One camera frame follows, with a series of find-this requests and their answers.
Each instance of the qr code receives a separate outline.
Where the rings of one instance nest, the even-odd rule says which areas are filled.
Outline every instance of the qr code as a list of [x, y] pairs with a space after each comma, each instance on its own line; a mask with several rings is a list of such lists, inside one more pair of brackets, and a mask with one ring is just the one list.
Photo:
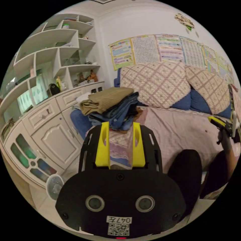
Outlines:
[[129, 224], [109, 223], [108, 235], [129, 236], [130, 235], [130, 225]]

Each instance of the hand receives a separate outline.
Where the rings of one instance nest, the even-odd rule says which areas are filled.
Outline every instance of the hand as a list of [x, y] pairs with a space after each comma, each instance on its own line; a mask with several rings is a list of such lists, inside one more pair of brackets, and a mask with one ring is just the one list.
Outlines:
[[232, 145], [225, 130], [219, 131], [218, 140], [221, 142], [224, 152], [229, 153], [229, 151], [232, 149]]

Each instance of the camera lens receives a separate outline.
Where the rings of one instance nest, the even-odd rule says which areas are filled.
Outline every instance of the camera lens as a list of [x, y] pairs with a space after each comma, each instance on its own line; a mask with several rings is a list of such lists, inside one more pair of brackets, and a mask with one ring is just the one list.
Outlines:
[[150, 196], [141, 196], [136, 201], [136, 209], [139, 212], [149, 212], [151, 211], [155, 206], [155, 201]]
[[105, 206], [104, 200], [101, 197], [96, 195], [89, 196], [86, 199], [85, 204], [86, 204], [86, 207], [93, 212], [99, 212], [103, 210]]

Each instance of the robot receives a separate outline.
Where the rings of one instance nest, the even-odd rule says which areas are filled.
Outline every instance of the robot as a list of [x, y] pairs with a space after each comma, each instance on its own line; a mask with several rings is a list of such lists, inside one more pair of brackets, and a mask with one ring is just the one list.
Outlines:
[[162, 172], [152, 130], [133, 123], [132, 170], [111, 170], [109, 123], [84, 140], [79, 171], [62, 187], [55, 206], [64, 223], [105, 238], [137, 238], [174, 227], [186, 204], [178, 185]]

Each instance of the yellow bracket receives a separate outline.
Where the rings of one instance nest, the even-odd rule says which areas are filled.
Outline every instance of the yellow bracket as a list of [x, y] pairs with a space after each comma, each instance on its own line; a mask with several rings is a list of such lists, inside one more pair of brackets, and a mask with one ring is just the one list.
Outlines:
[[110, 169], [109, 122], [103, 122], [101, 125], [95, 165]]
[[140, 123], [133, 122], [133, 161], [132, 167], [144, 167], [146, 164], [141, 137]]
[[209, 120], [210, 122], [213, 120], [213, 121], [219, 123], [220, 125], [222, 125], [223, 127], [225, 127], [225, 125], [226, 125], [224, 121], [222, 121], [222, 120], [220, 120], [219, 118], [214, 117], [214, 116], [209, 116], [209, 117], [208, 117], [208, 120]]

